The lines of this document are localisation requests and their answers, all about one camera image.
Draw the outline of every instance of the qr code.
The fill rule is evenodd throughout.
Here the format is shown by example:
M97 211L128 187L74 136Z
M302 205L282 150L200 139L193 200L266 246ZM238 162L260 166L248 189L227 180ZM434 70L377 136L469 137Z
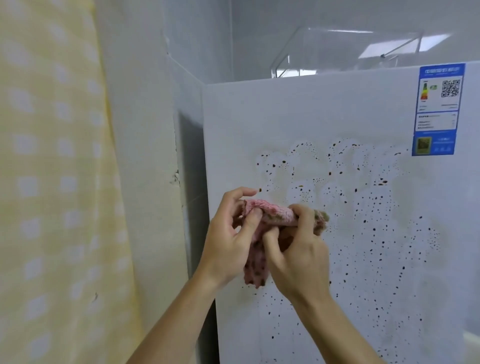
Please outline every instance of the qr code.
M458 96L460 92L460 80L443 81L442 97Z
M417 154L430 154L430 148L432 146L432 137L417 138Z

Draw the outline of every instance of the forearm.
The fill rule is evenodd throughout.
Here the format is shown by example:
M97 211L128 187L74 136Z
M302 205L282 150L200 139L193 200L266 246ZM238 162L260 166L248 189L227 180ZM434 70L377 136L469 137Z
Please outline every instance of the forearm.
M327 364L384 364L333 299L294 306Z
M216 287L195 273L127 364L186 364L192 356Z

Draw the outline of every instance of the refrigerator door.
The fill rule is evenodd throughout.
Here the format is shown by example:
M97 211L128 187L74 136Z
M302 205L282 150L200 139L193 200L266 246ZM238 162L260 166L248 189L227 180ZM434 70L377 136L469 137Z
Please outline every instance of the refrigerator door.
M430 105L421 71L206 86L209 210L241 185L325 210L331 294L355 327L388 363L451 364L463 356L480 245L480 63L443 99L429 80ZM454 122L421 123L437 107L458 118L454 148L451 132L428 134ZM222 363L323 362L271 278L258 290L233 280L216 312Z

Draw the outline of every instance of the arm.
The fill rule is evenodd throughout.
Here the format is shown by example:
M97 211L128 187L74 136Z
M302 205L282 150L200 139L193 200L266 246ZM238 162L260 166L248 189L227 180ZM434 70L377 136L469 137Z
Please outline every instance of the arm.
M268 267L278 290L292 303L327 364L384 364L330 295L328 248L313 233L313 210L292 205L298 229L264 235ZM278 240L294 236L281 253Z
M238 233L234 230L238 224L234 224L234 218L241 214L243 202L239 199L255 194L256 190L244 187L224 194L208 227L204 251L195 274L127 364L186 364L189 361L215 294L242 272L247 261L262 211L252 211Z

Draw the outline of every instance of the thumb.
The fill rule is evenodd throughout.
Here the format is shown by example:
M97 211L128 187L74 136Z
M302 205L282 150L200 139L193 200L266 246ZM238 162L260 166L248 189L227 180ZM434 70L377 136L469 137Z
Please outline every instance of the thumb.
M269 265L271 262L276 267L279 266L283 260L283 254L280 251L280 246L278 245L278 234L278 227L274 226L264 234L263 239L267 261Z
M258 224L260 224L260 221L262 220L263 214L263 211L259 208L254 208L250 211L236 238L240 239L245 244L250 244L255 230L257 230Z

